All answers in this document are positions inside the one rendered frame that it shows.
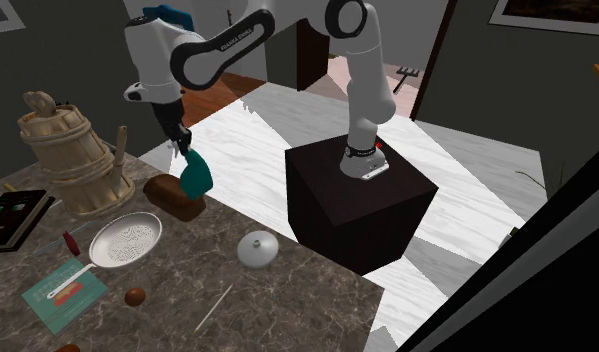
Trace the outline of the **teal vase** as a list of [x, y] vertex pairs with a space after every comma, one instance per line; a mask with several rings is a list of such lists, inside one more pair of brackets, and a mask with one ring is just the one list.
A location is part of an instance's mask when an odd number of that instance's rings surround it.
[[206, 161], [194, 149], [185, 154], [187, 166], [180, 175], [179, 184], [190, 200], [195, 200], [213, 188], [213, 178]]

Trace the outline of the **brown bread loaf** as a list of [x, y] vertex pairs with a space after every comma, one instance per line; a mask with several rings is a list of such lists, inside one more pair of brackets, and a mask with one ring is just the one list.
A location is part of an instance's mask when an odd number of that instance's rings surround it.
[[170, 174], [150, 178], [143, 187], [148, 201], [182, 222], [190, 222], [205, 209], [202, 196], [192, 200], [180, 187], [179, 179]]

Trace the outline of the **white colander pan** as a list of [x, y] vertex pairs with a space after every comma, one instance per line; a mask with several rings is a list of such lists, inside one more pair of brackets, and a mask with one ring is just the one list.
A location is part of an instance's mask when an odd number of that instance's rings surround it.
[[89, 246], [90, 263], [50, 291], [53, 299], [68, 285], [92, 268], [117, 269], [141, 260], [156, 246], [163, 225], [153, 213], [134, 212], [120, 216], [105, 225]]

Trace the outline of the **white round lid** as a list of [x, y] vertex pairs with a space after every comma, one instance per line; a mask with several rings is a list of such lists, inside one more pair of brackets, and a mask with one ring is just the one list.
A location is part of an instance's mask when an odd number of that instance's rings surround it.
[[246, 267], [260, 269], [271, 264], [279, 252], [277, 238], [263, 230], [246, 234], [238, 243], [237, 257]]

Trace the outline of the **dark brown door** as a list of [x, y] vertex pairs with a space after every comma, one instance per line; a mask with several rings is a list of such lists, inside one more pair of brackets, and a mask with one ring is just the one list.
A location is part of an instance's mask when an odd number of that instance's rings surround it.
[[330, 38], [316, 31], [307, 19], [297, 22], [297, 90], [303, 91], [328, 70]]

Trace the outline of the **black book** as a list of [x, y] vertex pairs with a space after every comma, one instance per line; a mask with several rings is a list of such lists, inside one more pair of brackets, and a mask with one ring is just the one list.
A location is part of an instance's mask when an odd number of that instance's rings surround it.
[[54, 201], [42, 189], [0, 195], [0, 252], [19, 250]]

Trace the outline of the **thin wooden skewer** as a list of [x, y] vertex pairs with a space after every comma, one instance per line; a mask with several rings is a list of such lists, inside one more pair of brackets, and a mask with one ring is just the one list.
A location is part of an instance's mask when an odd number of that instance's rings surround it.
[[213, 312], [216, 310], [216, 308], [221, 304], [221, 302], [224, 300], [224, 298], [232, 290], [234, 285], [235, 285], [235, 282], [230, 284], [229, 287], [222, 293], [222, 295], [217, 299], [217, 301], [213, 304], [213, 306], [209, 309], [209, 311], [206, 313], [206, 315], [202, 318], [202, 320], [199, 322], [199, 324], [193, 330], [193, 334], [196, 334], [202, 328], [202, 326], [210, 318], [210, 316], [213, 314]]

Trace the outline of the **teal book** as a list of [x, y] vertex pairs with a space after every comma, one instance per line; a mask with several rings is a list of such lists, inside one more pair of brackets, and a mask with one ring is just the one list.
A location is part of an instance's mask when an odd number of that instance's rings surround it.
[[107, 286], [87, 271], [56, 296], [47, 298], [51, 291], [83, 267], [72, 258], [21, 295], [54, 336], [60, 335], [108, 292]]

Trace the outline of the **dark robot stand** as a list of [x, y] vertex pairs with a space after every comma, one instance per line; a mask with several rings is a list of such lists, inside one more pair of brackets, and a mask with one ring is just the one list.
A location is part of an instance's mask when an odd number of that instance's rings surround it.
[[285, 151], [288, 222], [300, 244], [365, 275], [403, 256], [438, 186], [381, 138], [389, 169], [368, 181], [346, 176], [346, 140]]

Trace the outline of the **dark rake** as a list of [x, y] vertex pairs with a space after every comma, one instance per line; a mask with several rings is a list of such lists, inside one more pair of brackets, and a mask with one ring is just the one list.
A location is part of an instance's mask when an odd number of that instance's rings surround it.
[[420, 69], [413, 69], [410, 67], [400, 67], [396, 73], [401, 75], [401, 79], [399, 80], [399, 82], [397, 83], [397, 85], [395, 86], [395, 88], [393, 89], [393, 93], [397, 94], [398, 91], [400, 90], [401, 86], [403, 85], [404, 81], [408, 78], [408, 77], [413, 77], [416, 78], [419, 76], [421, 70]]

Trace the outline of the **red-handled knife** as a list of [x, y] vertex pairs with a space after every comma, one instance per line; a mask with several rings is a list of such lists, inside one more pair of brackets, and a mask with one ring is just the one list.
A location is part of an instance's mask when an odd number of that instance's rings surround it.
[[81, 251], [79, 249], [79, 246], [77, 245], [76, 240], [74, 239], [74, 235], [79, 232], [80, 230], [84, 229], [85, 227], [89, 226], [90, 224], [95, 223], [95, 220], [92, 221], [88, 221], [86, 223], [84, 223], [83, 225], [77, 227], [76, 229], [72, 230], [72, 231], [65, 231], [62, 236], [45, 245], [44, 247], [36, 250], [33, 255], [34, 256], [39, 256], [41, 254], [44, 254], [46, 252], [49, 252], [50, 250], [52, 250], [53, 248], [58, 247], [61, 244], [65, 244], [67, 246], [67, 248], [70, 250], [70, 252], [74, 255], [74, 256], [78, 256]]

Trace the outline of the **framed wall picture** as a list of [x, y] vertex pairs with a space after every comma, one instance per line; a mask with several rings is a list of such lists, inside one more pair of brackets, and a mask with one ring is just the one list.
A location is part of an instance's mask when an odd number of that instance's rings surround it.
[[10, 0], [0, 0], [0, 33], [24, 29], [25, 25]]
[[599, 36], [599, 0], [498, 0], [489, 24]]

